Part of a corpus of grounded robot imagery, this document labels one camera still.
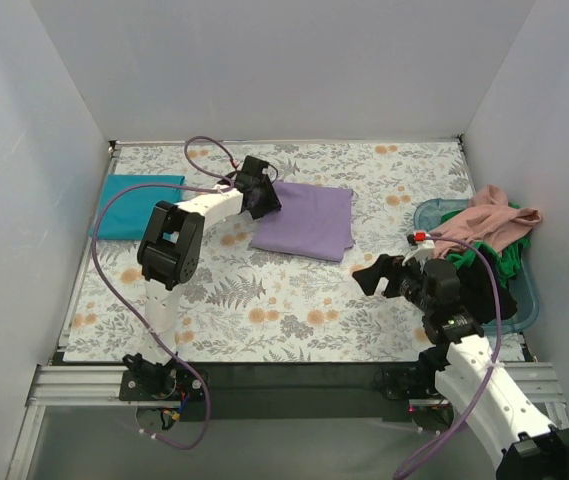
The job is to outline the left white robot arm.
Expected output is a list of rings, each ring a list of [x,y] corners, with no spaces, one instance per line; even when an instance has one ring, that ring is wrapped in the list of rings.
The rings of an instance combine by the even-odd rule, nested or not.
[[[164,364],[171,359],[165,349],[177,351],[181,286],[196,272],[206,230],[243,212],[260,219],[281,209],[270,168],[268,162],[247,156],[241,169],[219,180],[213,190],[176,204],[160,201],[153,208],[137,253],[149,324],[139,348],[144,359]]]

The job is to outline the purple t shirt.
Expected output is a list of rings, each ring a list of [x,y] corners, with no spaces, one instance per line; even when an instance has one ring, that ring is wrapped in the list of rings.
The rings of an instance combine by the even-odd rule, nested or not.
[[[339,263],[352,248],[353,191],[275,183],[281,209],[264,216],[250,242],[260,250]]]

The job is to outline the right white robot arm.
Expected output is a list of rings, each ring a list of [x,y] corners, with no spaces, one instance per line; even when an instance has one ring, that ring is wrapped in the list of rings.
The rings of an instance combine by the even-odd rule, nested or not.
[[[446,401],[458,417],[443,435],[468,426],[498,479],[569,479],[569,427],[543,414],[494,359],[493,345],[462,302],[450,262],[381,255],[353,277],[367,296],[385,280],[384,297],[402,297],[423,314],[432,346],[408,373],[384,375],[390,394]]]

